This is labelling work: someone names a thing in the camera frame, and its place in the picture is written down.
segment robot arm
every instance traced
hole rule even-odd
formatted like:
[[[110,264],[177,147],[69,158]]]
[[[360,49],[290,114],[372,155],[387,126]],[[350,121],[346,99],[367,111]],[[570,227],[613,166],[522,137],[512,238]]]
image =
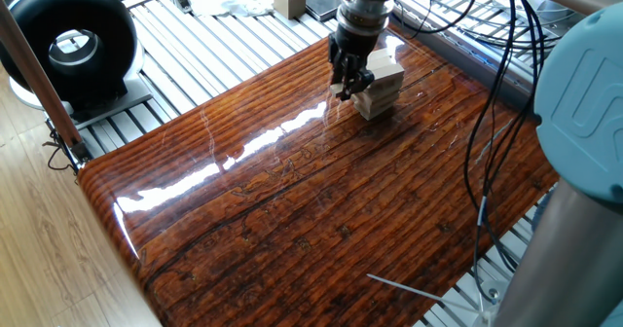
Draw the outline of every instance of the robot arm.
[[[338,29],[329,37],[329,61],[333,64],[332,92],[341,100],[363,91],[374,81],[366,69],[368,55],[387,27],[392,0],[342,0]]]

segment metal slat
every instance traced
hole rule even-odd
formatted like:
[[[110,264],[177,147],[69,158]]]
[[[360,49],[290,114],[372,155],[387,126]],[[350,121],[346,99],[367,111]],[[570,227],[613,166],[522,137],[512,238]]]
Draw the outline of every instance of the metal slat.
[[[154,98],[148,100],[147,102],[145,102],[145,104],[147,104],[149,109],[151,109],[156,114],[156,116],[158,117],[158,119],[160,119],[161,122],[163,123],[170,122],[171,117],[163,110],[160,104],[158,104],[158,102],[154,100]]]
[[[236,35],[232,34],[213,16],[200,16],[199,20],[205,24],[227,47],[236,53],[253,69],[255,74],[268,69],[268,65],[255,53],[249,50]]]
[[[273,13],[273,16],[275,17],[275,19],[279,20],[282,24],[292,29],[292,32],[300,36],[301,39],[303,39],[303,41],[305,41],[306,43],[312,45],[320,41],[320,37],[318,35],[313,33],[311,30],[307,29],[300,22],[293,20],[293,19],[288,19],[284,17],[282,14],[280,14],[279,12]]]
[[[502,258],[500,258],[499,253],[497,253],[497,250],[495,248],[491,248],[483,259],[489,262],[489,264],[491,264],[493,268],[501,273],[504,277],[504,280],[510,281],[510,279],[513,277],[513,272],[511,272],[506,268],[506,266],[504,266]]]
[[[193,79],[184,67],[154,38],[140,21],[134,20],[136,33],[145,50],[165,70],[166,74],[195,102],[199,105],[208,101],[210,96]]]
[[[225,91],[225,86],[170,32],[171,28],[164,26],[154,14],[142,6],[131,11],[210,96],[214,97]]]
[[[129,111],[146,132],[160,127],[158,119],[154,117],[144,104],[135,105],[129,108]]]
[[[439,317],[432,312],[430,309],[427,313],[424,314],[424,318],[428,321],[428,324],[432,327],[447,327],[445,323],[441,322]]]
[[[469,299],[469,304],[480,309],[480,292],[476,287],[476,278],[470,273],[466,273],[457,282],[457,288],[460,289],[460,294],[464,294]]]
[[[494,280],[502,280],[507,281],[510,280],[510,277],[504,275],[498,269],[494,268],[489,264],[487,260],[484,258],[478,260],[478,275],[482,280],[494,279]]]
[[[205,67],[209,73],[222,85],[217,88],[219,93],[238,85],[240,78],[229,68],[205,42],[202,37],[206,32],[198,20],[190,17],[182,17],[178,13],[173,15],[166,4],[151,1],[145,7],[182,43],[189,52],[197,58],[198,63]]]
[[[466,308],[471,307],[471,304],[466,301],[465,298],[463,298],[461,294],[454,288],[450,288],[448,293],[446,293],[442,298],[446,299],[447,301],[464,306]],[[458,318],[458,320],[460,320],[463,326],[471,326],[476,318],[478,318],[478,313],[476,312],[469,312],[464,309],[458,309],[451,305],[446,305],[446,309],[451,310],[452,313]]]
[[[110,119],[113,121],[127,142],[131,142],[143,135],[143,132],[136,126],[134,121],[126,112],[116,114],[110,117]]]
[[[89,150],[89,152],[91,152],[91,155],[94,158],[104,155],[104,150],[101,149],[99,143],[97,143],[97,140],[95,139],[95,137],[93,137],[88,129],[83,128],[79,132],[82,136],[83,141],[85,141],[85,144],[87,145],[87,149]]]
[[[152,82],[147,77],[145,77],[143,73],[139,73],[138,77],[143,81],[145,86],[152,93],[152,97],[153,97],[152,99],[156,101],[158,106],[160,106],[165,111],[165,113],[169,116],[170,119],[175,119],[179,117],[179,114],[175,111],[175,109],[171,106],[171,104],[166,100],[166,98],[163,97],[163,94],[158,89],[156,89],[156,87],[154,87]]]
[[[524,220],[524,218],[519,219],[513,229],[523,238],[527,240],[532,239],[532,226],[528,221]]]
[[[93,136],[99,141],[99,144],[104,149],[105,153],[112,152],[117,149],[115,143],[113,143],[110,136],[108,136],[108,133],[106,133],[100,124],[95,123],[91,125],[91,128],[93,130]]]
[[[202,42],[210,48],[210,50],[221,59],[242,81],[253,77],[253,72],[240,61],[231,51],[229,51],[218,39],[212,35],[198,20],[191,15],[185,15],[175,7],[169,0],[160,0],[160,2],[178,19],[181,19],[184,24],[189,26],[189,29],[202,39]]]
[[[264,25],[255,18],[238,18],[250,31],[269,44],[281,57],[288,58],[294,54],[294,50],[287,47],[281,39],[277,38]]]
[[[530,208],[530,210],[528,210],[526,212],[526,217],[528,217],[528,219],[530,219],[532,221],[532,219],[534,218],[534,213],[536,212],[536,205],[533,206],[532,208]]]
[[[247,44],[253,51],[255,51],[261,58],[263,58],[269,65],[275,65],[281,62],[281,57],[277,53],[265,44],[262,39],[258,38],[255,34],[245,28],[236,18],[232,16],[219,17],[225,26],[230,29],[231,32],[237,34],[239,38]]]
[[[331,31],[338,30],[338,22],[335,19],[325,21],[324,26],[328,27]]]
[[[119,133],[115,131],[113,126],[111,126],[107,120],[102,120],[98,123],[95,123],[95,125],[101,126],[101,128],[104,130],[104,132],[106,132],[110,140],[113,141],[113,143],[115,144],[117,148],[120,148],[126,144],[126,142],[124,142],[124,140],[119,136]]]
[[[438,304],[435,304],[430,310],[448,327],[465,327],[461,326],[456,320],[448,315],[448,313]]]
[[[275,18],[267,16],[257,17],[257,19],[264,24],[264,26],[269,28],[277,37],[286,41],[288,45],[294,49],[294,51],[298,52],[307,47],[303,40],[299,39],[299,37],[290,31],[290,29],[285,25],[276,21]]]
[[[306,27],[311,29],[311,31],[313,31],[321,39],[324,39],[331,33],[331,30],[329,30],[326,26],[322,25],[321,22],[312,18],[312,16],[308,14],[303,14],[302,16],[300,16],[299,21],[303,23]]]
[[[527,244],[510,231],[502,236],[499,241],[515,256],[514,259],[517,262],[524,257],[524,253],[526,253],[526,249],[528,248]]]
[[[160,69],[156,61],[148,55],[145,56],[143,72],[178,112],[184,114],[195,108],[186,95]]]

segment glossy wooden board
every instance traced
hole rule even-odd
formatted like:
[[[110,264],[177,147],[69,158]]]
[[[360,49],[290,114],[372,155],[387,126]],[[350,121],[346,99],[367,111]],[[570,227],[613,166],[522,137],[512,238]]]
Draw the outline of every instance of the glossy wooden board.
[[[468,270],[462,164],[487,90],[394,32],[380,47],[405,80],[372,122],[330,97],[325,40],[81,171],[164,325],[407,326],[432,302],[366,273],[443,294]],[[556,180],[534,128],[496,180],[500,233]]]

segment floor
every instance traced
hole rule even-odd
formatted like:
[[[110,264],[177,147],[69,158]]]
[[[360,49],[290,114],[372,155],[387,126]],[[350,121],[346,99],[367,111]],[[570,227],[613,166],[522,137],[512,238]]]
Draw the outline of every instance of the floor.
[[[48,135],[0,67],[0,325],[160,326]]]

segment wire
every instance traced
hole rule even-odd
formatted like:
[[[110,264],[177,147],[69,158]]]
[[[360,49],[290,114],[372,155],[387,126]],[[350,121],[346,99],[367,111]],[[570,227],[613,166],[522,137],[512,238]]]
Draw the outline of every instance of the wire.
[[[461,31],[471,33],[474,36],[482,36],[482,37],[486,37],[486,38],[489,38],[491,40],[497,40],[497,41],[506,41],[506,39],[504,39],[504,38],[496,37],[496,36],[493,36],[493,35],[483,34],[481,32],[473,31],[473,30],[470,30],[470,29],[467,29],[467,28],[464,28],[464,27],[460,27],[459,29]],[[546,42],[553,42],[553,41],[558,41],[558,40],[560,40],[562,38],[563,38],[562,36],[557,36],[557,37],[552,37],[552,38],[543,39],[543,40],[546,41]],[[515,44],[531,44],[532,41],[514,40],[513,43],[515,43]]]
[[[420,30],[419,33],[422,33],[422,34],[436,34],[438,32],[442,32],[442,31],[446,31],[446,30],[450,29],[451,27],[457,25],[457,23],[459,23],[465,17],[467,17],[467,15],[469,14],[469,11],[471,11],[471,8],[474,6],[474,2],[476,2],[476,0],[471,0],[471,2],[467,5],[467,8],[465,9],[465,11],[463,11],[463,13],[460,14],[460,16],[458,16],[458,18],[456,18],[455,20],[449,22],[447,25],[442,26],[442,27],[437,28],[437,29],[434,29],[434,30]],[[400,2],[396,2],[396,3],[400,6],[401,9],[404,10],[404,7],[402,6],[402,4],[400,4]]]
[[[493,11],[497,11],[497,10],[510,10],[510,7],[504,7],[504,6],[498,6],[498,5],[488,5],[488,4],[484,4],[484,3],[481,3],[481,2],[475,2],[474,5],[479,6],[479,7],[487,7],[487,8],[492,9]],[[556,12],[564,12],[564,11],[568,11],[568,9],[537,10],[536,12],[538,12],[538,13],[556,13]]]
[[[411,39],[415,39],[416,36],[418,36],[421,33],[421,28],[424,26],[424,24],[426,23],[426,20],[428,19],[428,16],[430,16],[430,10],[432,10],[432,0],[428,0],[428,12],[426,12],[426,17],[424,17],[424,19],[421,21],[420,23],[420,27],[418,28],[418,30],[416,31],[415,34],[413,34],[413,36],[411,37]]]
[[[505,48],[506,45],[505,44],[500,44],[500,43],[496,43],[493,41],[487,41],[487,40],[482,40],[482,39],[476,39],[473,38],[474,40],[478,41],[481,44],[485,44],[485,45],[489,45],[489,46],[494,46],[494,47],[498,47],[498,48]],[[550,46],[546,46],[545,50],[551,50],[555,47],[556,45],[550,45]],[[515,50],[531,50],[532,47],[527,47],[527,46],[513,46],[513,49]]]
[[[480,226],[476,227],[476,247],[474,248],[474,278],[476,279],[476,287],[478,288],[478,292],[480,292],[481,297],[483,297],[487,302],[492,305],[495,304],[493,299],[483,291],[483,287],[480,284],[480,278],[478,276],[478,243],[480,242]]]
[[[50,142],[50,141],[45,142],[42,146],[56,147],[56,149],[52,152],[52,155],[50,156],[50,159],[48,160],[48,167],[50,169],[52,169],[52,170],[55,170],[55,171],[63,171],[63,170],[66,170],[68,168],[71,168],[71,170],[74,173],[74,176],[77,176],[78,175],[78,166],[74,163],[73,159],[71,158],[71,154],[69,152],[69,149],[67,148],[67,145],[62,140],[62,137],[60,137],[60,135],[58,134],[56,129],[52,126],[52,123],[50,122],[49,119],[46,120],[46,125],[50,129],[50,138],[52,139],[53,142]],[[65,157],[67,157],[67,159],[70,162],[65,167],[55,167],[55,166],[52,166],[52,160],[55,158],[56,153],[58,153],[58,151],[62,151],[62,153],[65,155]]]

